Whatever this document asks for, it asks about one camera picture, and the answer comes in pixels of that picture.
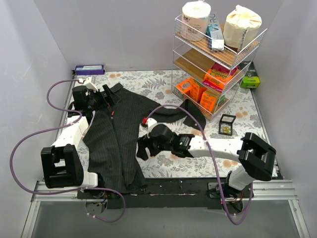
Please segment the black pinstriped shirt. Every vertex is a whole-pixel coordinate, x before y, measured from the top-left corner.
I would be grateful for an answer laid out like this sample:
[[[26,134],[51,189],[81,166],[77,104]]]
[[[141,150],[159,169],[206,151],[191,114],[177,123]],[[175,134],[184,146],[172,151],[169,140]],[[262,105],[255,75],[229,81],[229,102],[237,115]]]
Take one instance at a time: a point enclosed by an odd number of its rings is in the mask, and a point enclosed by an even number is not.
[[[89,149],[88,171],[100,174],[105,187],[130,193],[146,186],[146,180],[136,159],[139,127],[143,118],[151,115],[158,122],[172,123],[180,119],[199,129],[180,109],[163,108],[145,96],[125,89],[120,83],[111,87],[114,106],[95,112],[83,141]]]

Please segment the gold brooch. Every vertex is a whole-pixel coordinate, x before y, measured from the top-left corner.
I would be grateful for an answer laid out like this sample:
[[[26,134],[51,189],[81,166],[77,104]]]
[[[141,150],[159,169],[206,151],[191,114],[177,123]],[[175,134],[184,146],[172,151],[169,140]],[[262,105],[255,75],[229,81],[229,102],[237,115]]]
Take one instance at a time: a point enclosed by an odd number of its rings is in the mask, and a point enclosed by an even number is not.
[[[230,134],[230,133],[231,133],[231,128],[228,127],[228,126],[225,126],[225,127],[222,129],[222,132],[225,133],[225,134]]]

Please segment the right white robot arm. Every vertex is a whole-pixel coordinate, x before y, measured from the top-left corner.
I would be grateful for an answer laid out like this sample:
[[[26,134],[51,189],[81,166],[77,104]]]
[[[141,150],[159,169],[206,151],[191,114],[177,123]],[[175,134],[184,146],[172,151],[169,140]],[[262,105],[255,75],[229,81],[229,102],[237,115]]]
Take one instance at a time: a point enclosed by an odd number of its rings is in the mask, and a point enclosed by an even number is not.
[[[276,150],[258,137],[247,132],[238,139],[203,139],[193,134],[177,134],[164,124],[152,125],[137,140],[137,157],[147,160],[162,151],[169,151],[180,158],[216,157],[239,162],[230,172],[224,191],[235,197],[255,180],[270,181],[273,176]]]

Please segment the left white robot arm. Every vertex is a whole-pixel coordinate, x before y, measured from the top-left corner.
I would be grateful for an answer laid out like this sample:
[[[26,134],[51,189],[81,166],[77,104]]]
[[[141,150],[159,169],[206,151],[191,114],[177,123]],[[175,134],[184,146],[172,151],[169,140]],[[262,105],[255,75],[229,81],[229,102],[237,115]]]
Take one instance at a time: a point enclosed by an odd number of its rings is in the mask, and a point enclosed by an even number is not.
[[[111,107],[114,99],[110,88],[103,85],[103,91],[91,83],[72,89],[73,102],[67,108],[67,127],[50,147],[41,150],[44,180],[47,188],[88,188],[94,198],[105,194],[101,176],[85,171],[77,148],[88,131],[94,112]]]

